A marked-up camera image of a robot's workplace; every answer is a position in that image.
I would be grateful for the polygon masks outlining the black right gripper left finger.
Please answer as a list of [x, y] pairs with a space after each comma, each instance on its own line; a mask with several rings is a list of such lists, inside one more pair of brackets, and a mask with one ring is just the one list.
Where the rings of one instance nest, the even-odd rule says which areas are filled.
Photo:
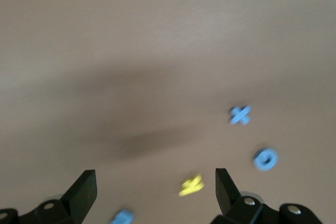
[[95, 170], [85, 170], [60, 199], [50, 199], [19, 215], [14, 208], [1, 209], [1, 223], [83, 223], [97, 198]]

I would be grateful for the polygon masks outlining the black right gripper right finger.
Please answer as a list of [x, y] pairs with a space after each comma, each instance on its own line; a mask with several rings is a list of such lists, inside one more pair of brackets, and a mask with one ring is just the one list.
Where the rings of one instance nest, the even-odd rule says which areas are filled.
[[217, 168], [216, 198], [221, 214], [212, 224], [322, 224], [321, 220], [307, 207], [287, 203], [274, 210], [253, 196], [242, 196], [225, 168]]

